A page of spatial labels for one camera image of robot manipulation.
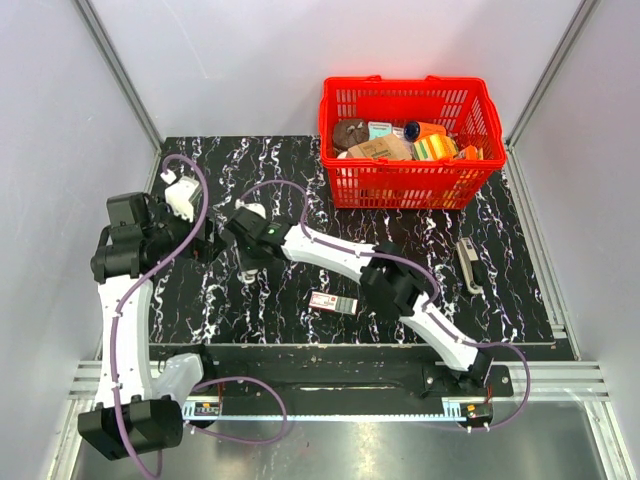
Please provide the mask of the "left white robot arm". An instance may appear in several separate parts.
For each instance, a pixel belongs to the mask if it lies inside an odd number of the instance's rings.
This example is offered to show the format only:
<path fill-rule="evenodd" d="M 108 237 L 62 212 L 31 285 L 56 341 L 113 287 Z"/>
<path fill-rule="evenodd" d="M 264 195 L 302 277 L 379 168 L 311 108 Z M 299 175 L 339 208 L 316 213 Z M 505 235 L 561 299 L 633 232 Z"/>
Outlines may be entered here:
<path fill-rule="evenodd" d="M 214 361 L 202 345 L 172 356 L 154 378 L 148 322 L 156 268 L 177 257 L 208 265 L 226 244 L 211 218 L 183 216 L 166 196 L 123 194 L 106 208 L 109 223 L 90 261 L 103 313 L 101 373 L 78 432 L 106 459 L 119 460 L 178 446 L 187 397 L 215 387 Z"/>

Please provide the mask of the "large beige stapler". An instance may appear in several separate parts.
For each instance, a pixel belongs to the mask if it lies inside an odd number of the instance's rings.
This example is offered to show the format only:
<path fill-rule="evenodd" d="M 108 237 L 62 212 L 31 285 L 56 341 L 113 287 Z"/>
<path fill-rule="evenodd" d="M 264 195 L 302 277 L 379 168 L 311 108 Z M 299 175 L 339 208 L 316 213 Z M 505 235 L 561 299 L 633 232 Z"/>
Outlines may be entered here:
<path fill-rule="evenodd" d="M 467 291 L 471 295 L 483 292 L 485 269 L 475 246 L 469 237 L 462 237 L 456 243 L 460 266 Z"/>

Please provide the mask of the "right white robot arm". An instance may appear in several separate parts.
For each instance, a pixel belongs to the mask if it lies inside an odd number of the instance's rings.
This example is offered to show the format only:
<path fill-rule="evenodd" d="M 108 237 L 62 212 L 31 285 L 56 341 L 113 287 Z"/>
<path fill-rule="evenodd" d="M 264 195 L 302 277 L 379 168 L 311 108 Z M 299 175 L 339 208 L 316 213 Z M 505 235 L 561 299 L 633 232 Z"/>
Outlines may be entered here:
<path fill-rule="evenodd" d="M 278 259 L 340 274 L 359 285 L 377 316 L 403 323 L 426 341 L 453 372 L 460 392 L 476 396 L 489 386 L 493 358 L 439 310 L 437 282 L 421 265 L 402 257 L 397 245 L 342 240 L 303 220 L 269 220 L 246 206 L 233 213 L 225 229 L 235 239 L 245 270 Z"/>

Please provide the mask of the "small white stapler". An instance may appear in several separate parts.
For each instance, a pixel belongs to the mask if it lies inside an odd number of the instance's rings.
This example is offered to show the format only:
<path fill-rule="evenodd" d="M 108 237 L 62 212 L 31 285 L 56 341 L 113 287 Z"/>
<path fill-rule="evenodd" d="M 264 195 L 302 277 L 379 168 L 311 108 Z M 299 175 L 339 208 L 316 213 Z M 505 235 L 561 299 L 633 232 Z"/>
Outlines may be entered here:
<path fill-rule="evenodd" d="M 240 278 L 243 283 L 251 285 L 256 281 L 261 264 L 254 259 L 241 258 L 239 260 Z"/>

